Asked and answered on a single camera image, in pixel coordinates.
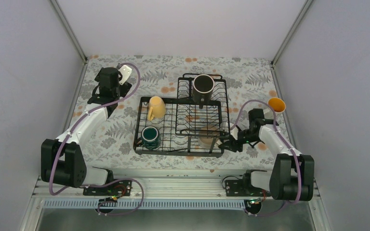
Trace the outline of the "beige cream mug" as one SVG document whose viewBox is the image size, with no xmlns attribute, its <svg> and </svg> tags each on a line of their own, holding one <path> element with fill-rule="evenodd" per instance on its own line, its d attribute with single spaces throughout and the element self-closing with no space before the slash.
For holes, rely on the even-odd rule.
<svg viewBox="0 0 370 231">
<path fill-rule="evenodd" d="M 221 135 L 219 131 L 213 131 L 213 130 L 203 130 L 198 133 L 198 143 L 201 148 L 204 149 L 210 149 L 214 138 L 217 138 Z"/>
</svg>

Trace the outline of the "white mug orange interior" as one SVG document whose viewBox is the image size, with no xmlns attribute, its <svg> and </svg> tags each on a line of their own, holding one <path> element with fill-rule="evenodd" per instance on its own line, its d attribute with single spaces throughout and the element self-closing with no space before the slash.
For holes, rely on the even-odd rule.
<svg viewBox="0 0 370 231">
<path fill-rule="evenodd" d="M 264 117 L 266 119 L 274 119 L 273 112 L 270 108 L 272 108 L 275 111 L 275 114 L 281 114 L 286 110 L 286 104 L 285 102 L 278 97 L 270 98 L 267 102 L 268 108 L 264 109 Z"/>
</svg>

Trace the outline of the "black mug white rim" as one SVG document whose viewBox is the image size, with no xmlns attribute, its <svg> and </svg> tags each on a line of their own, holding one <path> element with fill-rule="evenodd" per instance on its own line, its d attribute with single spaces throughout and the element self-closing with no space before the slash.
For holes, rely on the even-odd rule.
<svg viewBox="0 0 370 231">
<path fill-rule="evenodd" d="M 206 74 L 198 75 L 192 82 L 192 100 L 202 109 L 208 105 L 214 89 L 214 80 Z"/>
</svg>

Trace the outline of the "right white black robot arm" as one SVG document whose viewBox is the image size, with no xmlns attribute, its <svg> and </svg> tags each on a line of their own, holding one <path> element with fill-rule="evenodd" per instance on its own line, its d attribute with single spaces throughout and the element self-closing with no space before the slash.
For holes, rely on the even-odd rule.
<svg viewBox="0 0 370 231">
<path fill-rule="evenodd" d="M 240 130 L 237 137 L 219 145 L 219 148 L 241 152 L 248 143 L 264 143 L 275 156 L 273 169 L 248 170 L 241 180 L 242 191 L 255 195 L 260 189 L 270 193 L 275 200 L 310 201 L 314 190 L 314 167 L 312 156 L 303 155 L 278 132 L 278 124 L 267 119 L 262 109 L 248 112 L 249 128 Z"/>
</svg>

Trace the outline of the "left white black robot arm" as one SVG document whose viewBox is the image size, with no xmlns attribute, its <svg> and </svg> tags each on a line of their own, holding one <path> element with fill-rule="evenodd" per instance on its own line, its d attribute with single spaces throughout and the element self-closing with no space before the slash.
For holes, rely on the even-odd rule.
<svg viewBox="0 0 370 231">
<path fill-rule="evenodd" d="M 118 102 L 132 95 L 132 84 L 128 82 L 131 74 L 128 65 L 100 69 L 94 79 L 97 85 L 77 121 L 57 138 L 46 139 L 41 145 L 40 176 L 44 182 L 73 188 L 95 185 L 103 195 L 113 192 L 115 182 L 109 178 L 109 171 L 88 167 L 82 151 Z"/>
</svg>

